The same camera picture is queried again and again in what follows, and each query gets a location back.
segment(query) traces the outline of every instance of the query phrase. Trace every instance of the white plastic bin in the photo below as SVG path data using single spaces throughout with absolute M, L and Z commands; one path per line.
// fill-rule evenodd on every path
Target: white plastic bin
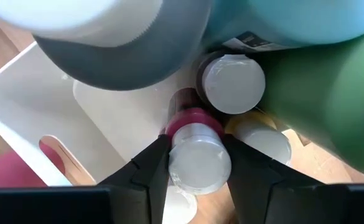
M 49 186 L 71 183 L 40 151 L 43 136 L 100 182 L 157 138 L 173 93 L 194 84 L 185 71 L 141 90 L 100 90 L 68 78 L 33 43 L 0 69 L 0 135 Z

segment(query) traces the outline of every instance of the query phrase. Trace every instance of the wooden floor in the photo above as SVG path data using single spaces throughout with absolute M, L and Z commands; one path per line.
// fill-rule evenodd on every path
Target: wooden floor
M 0 68 L 33 41 L 29 33 L 0 21 Z M 291 167 L 325 183 L 364 182 L 363 174 L 311 142 L 304 145 L 294 131 L 284 134 L 293 148 Z M 0 137 L 0 155 L 8 150 L 11 149 Z M 227 223 L 232 215 L 233 202 L 225 186 L 214 194 L 198 197 L 198 214 L 191 223 Z

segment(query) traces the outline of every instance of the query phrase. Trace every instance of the label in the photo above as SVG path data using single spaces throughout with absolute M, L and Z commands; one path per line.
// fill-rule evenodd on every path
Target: label
M 284 50 L 292 48 L 269 42 L 258 37 L 252 32 L 245 32 L 244 34 L 241 34 L 236 38 L 224 42 L 223 45 L 234 50 L 240 50 L 245 52 L 265 52 L 271 50 Z

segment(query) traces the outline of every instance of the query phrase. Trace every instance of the white bottle cap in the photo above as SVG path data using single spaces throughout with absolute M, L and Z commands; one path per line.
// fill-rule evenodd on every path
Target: white bottle cap
M 116 47 L 139 37 L 162 0 L 0 0 L 0 18 L 41 37 Z
M 176 186 L 168 186 L 162 224 L 186 224 L 197 213 L 197 199 Z
M 288 138 L 259 121 L 240 123 L 236 127 L 235 136 L 245 144 L 282 164 L 287 165 L 291 160 L 291 145 Z
M 265 80 L 262 68 L 254 60 L 245 55 L 225 55 L 206 67 L 202 85 L 217 110 L 240 114 L 259 103 Z
M 190 135 L 194 133 L 192 129 L 205 127 L 210 129 L 204 124 L 188 124 L 181 128 L 174 136 L 177 144 L 169 153 L 169 174 L 173 183 L 194 195 L 217 191 L 231 172 L 230 157 L 215 132 L 216 136 L 211 136 L 208 130 L 204 131 L 205 135 Z

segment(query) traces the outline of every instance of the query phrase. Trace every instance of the green bottle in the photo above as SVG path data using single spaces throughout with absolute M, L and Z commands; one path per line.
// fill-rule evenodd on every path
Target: green bottle
M 364 35 L 251 58 L 266 75 L 260 108 L 364 173 Z

